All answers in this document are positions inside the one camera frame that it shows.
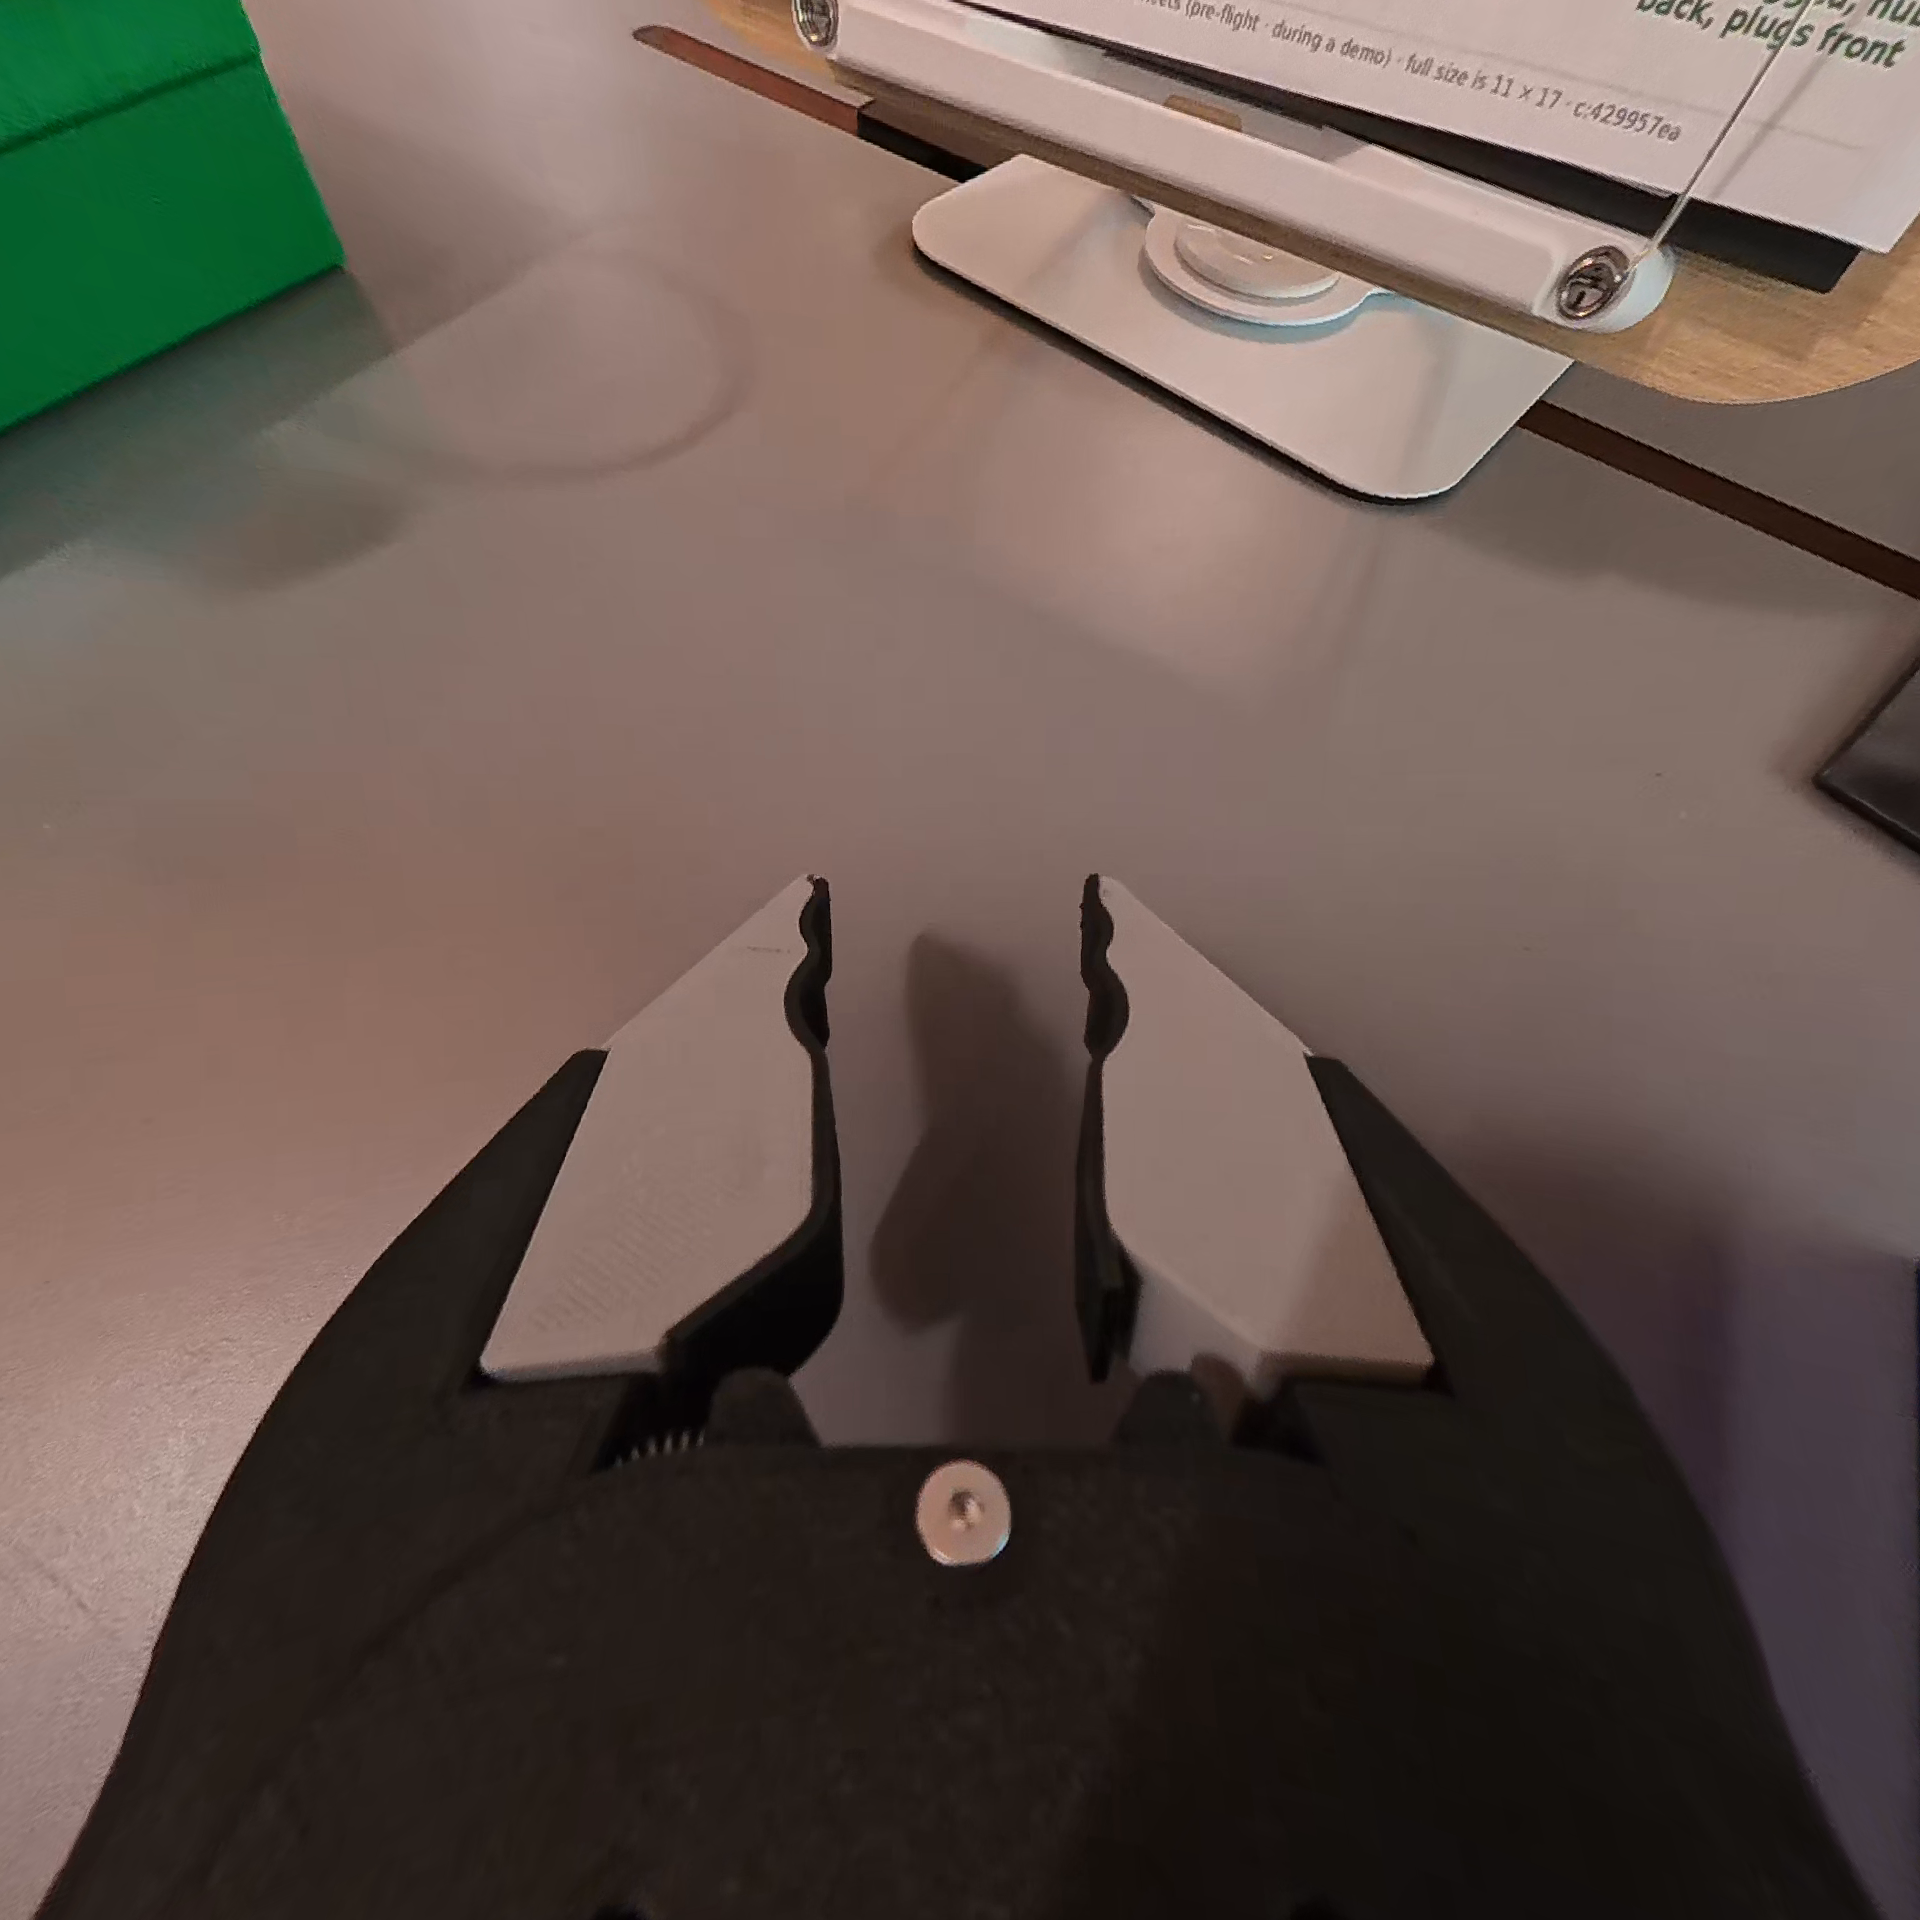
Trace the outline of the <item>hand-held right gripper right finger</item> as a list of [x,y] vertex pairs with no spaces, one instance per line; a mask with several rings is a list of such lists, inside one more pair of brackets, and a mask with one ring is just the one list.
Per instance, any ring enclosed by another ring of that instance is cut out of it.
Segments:
[[1083,1373],[1412,1390],[1402,1296],[1322,1062],[1119,876],[1083,876],[1076,1344]]

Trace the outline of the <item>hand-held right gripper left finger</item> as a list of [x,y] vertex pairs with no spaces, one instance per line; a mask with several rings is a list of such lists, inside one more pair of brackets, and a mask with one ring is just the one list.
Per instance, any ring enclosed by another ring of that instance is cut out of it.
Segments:
[[800,1373],[839,1317],[826,883],[795,876],[601,1051],[479,1356],[499,1390]]

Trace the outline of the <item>green storage bin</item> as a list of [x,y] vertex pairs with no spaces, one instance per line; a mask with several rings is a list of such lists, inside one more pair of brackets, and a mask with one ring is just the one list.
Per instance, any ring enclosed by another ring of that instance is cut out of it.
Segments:
[[0,426],[344,269],[244,0],[0,7]]

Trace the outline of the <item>white stand base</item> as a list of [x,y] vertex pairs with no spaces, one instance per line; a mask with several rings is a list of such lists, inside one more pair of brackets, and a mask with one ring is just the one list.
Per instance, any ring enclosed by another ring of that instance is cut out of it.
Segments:
[[1676,278],[1632,239],[990,7],[790,7],[875,99],[1015,158],[918,256],[1361,498],[1442,498],[1577,334]]

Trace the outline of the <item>wooden stand board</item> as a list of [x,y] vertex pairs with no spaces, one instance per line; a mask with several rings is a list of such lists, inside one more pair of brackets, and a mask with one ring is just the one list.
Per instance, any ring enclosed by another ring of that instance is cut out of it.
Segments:
[[1852,394],[1867,380],[1909,370],[1920,358],[1920,260],[1911,260],[1911,239],[1890,246],[1890,256],[1872,256],[1862,269],[1844,269],[1844,280],[1835,300],[1790,291],[1790,280],[1762,280],[1745,278],[1734,260],[1709,256],[1676,256],[1676,278],[1667,291],[1667,303],[1632,323],[1632,331],[1566,331],[1522,310],[1502,310],[1477,291],[1432,280],[1423,269],[1382,260],[1361,246],[1335,246],[1335,239],[1304,239],[1279,213],[1256,213],[1236,203],[1210,203],[1186,179],[1159,179],[1131,161],[1113,158],[1083,158],[1069,140],[1008,131],[996,118],[968,118],[928,93],[910,93],[898,84],[870,84],[856,65],[832,65],[826,53],[800,47],[790,7],[764,7],[764,0],[704,0],[704,14],[752,47],[752,64],[795,64],[795,73],[808,86],[839,84],[852,93],[859,93],[875,111],[875,123],[926,132],[951,158],[968,161],[1008,161],[1008,158],[1039,158],[1062,176],[1103,179],[1103,186],[1131,186],[1146,203],[1164,203],[1178,213],[1206,213],[1229,222],[1238,239],[1302,250],[1312,260],[1357,269],[1393,300],[1432,303],[1461,323],[1486,323],[1502,334],[1522,334],[1539,352],[1566,352],[1577,364],[1598,364],[1608,380],[1632,380],[1654,401],[1681,401],[1681,402],[1790,402],[1790,401],[1826,401],[1826,394]]

